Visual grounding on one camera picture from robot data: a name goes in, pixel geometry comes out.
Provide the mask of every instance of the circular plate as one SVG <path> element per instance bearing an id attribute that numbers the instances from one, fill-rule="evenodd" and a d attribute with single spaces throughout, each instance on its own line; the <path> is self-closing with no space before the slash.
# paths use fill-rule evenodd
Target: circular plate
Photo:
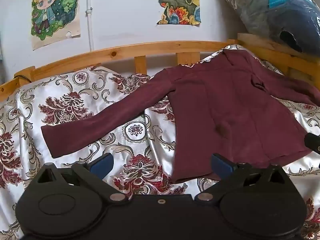
<path id="1" fill-rule="evenodd" d="M 226 194 L 220 202 L 224 218 L 255 236 L 285 236 L 301 228 L 307 210 L 299 193 L 287 193 L 285 185 L 278 183 L 261 186 L 255 184 Z"/>
<path id="2" fill-rule="evenodd" d="M 58 237 L 85 229 L 94 222 L 101 209 L 101 199 L 91 190 L 44 183 L 23 195 L 17 204 L 16 216 L 24 230 Z"/>

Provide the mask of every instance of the maroon jacket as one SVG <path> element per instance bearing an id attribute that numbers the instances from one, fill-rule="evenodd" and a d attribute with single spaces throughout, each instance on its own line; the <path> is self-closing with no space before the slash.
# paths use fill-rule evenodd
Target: maroon jacket
<path id="1" fill-rule="evenodd" d="M 192 68 L 157 73 L 121 101 L 85 120 L 43 126 L 53 158 L 97 141 L 168 95 L 175 114 L 172 180 L 211 173 L 212 153 L 256 167 L 289 164 L 311 150 L 306 131 L 278 100 L 320 106 L 320 92 L 306 82 L 263 67 L 244 50 L 224 50 Z"/>

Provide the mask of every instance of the black cable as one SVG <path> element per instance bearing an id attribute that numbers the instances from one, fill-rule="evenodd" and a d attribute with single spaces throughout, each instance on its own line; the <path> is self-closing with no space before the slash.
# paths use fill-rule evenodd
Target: black cable
<path id="1" fill-rule="evenodd" d="M 27 77 L 25 77 L 25 76 L 23 76 L 23 75 L 16 75 L 16 76 L 14 76 L 15 78 L 16 77 L 21 77 L 21 78 L 24 78 L 24 79 L 26 79 L 26 80 L 28 80 L 30 83 L 32 83 L 32 81 L 30 80 L 30 79 L 28 79 Z"/>

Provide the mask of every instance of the bed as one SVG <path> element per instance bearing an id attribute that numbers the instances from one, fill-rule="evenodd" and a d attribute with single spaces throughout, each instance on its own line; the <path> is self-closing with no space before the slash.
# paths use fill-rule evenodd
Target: bed
<path id="1" fill-rule="evenodd" d="M 249 49 L 268 69 L 300 76 L 320 88 L 318 61 L 258 37 L 240 34 L 227 42 L 170 41 L 130 45 L 82 54 L 15 74 L 0 87 L 0 239 L 23 236 L 15 218 L 15 205 L 44 163 L 70 167 L 90 162 L 106 152 L 115 160 L 104 181 L 127 196 L 133 194 L 191 194 L 195 196 L 217 181 L 193 179 L 172 184 L 175 117 L 167 98 L 146 109 L 136 119 L 118 127 L 80 151 L 53 159 L 40 127 L 88 118 L 148 82 L 146 56 L 176 53 L 177 63 L 200 61 L 200 52 Z M 218 52 L 203 59 L 209 61 Z M 123 77 L 102 67 L 102 62 L 134 57 L 136 74 Z M 279 100 L 308 131 L 320 134 L 320 109 Z M 320 155 L 315 152 L 284 167 L 306 201 L 308 215 L 302 229 L 305 239 L 320 238 Z"/>

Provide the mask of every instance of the white wall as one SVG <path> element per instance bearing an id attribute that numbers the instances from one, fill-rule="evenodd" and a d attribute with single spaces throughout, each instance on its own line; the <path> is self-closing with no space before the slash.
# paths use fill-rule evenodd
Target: white wall
<path id="1" fill-rule="evenodd" d="M 29 40 L 31 0 L 0 0 L 0 37 L 6 81 L 23 68 L 40 67 L 89 51 L 86 0 L 79 2 L 81 37 L 33 51 Z M 158 0 L 92 0 L 95 49 L 152 41 L 225 41 L 245 31 L 225 0 L 200 0 L 200 6 L 200 26 L 157 26 L 163 12 Z"/>

